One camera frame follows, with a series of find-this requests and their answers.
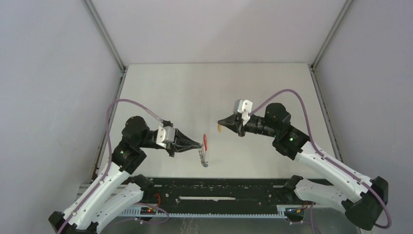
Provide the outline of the red tag keyring with chain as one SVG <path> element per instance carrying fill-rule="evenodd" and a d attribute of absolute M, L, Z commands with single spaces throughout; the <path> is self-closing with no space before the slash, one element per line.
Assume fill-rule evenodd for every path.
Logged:
<path fill-rule="evenodd" d="M 204 134 L 203 143 L 202 143 L 201 149 L 199 150 L 199 156 L 200 156 L 201 165 L 205 168 L 208 167 L 207 150 L 208 150 L 207 135 Z"/>

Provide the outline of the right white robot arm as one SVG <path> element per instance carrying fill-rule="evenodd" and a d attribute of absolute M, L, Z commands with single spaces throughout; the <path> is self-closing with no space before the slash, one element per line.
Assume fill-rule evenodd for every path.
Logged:
<path fill-rule="evenodd" d="M 345 214 L 357 227 L 370 231 L 388 203 L 389 184 L 384 178 L 370 178 L 316 148 L 309 135 L 291 125 L 291 115 L 281 103 L 267 105 L 263 117 L 251 115 L 252 103 L 236 107 L 218 124 L 243 137 L 246 133 L 273 137 L 272 145 L 281 155 L 316 171 L 330 186 L 294 175 L 285 184 L 283 197 L 295 204 L 313 201 Z"/>

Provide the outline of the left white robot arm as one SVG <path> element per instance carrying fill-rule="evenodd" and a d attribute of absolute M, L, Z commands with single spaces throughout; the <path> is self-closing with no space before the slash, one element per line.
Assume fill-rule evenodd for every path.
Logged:
<path fill-rule="evenodd" d="M 99 234 L 132 204 L 152 201 L 153 182 L 143 175 L 132 175 L 147 157 L 144 148 L 164 149 L 170 157 L 188 150 L 201 153 L 206 150 L 206 138 L 196 142 L 171 122 L 162 124 L 152 131 L 140 116 L 126 121 L 111 161 L 70 207 L 49 216 L 49 223 L 57 234 Z"/>

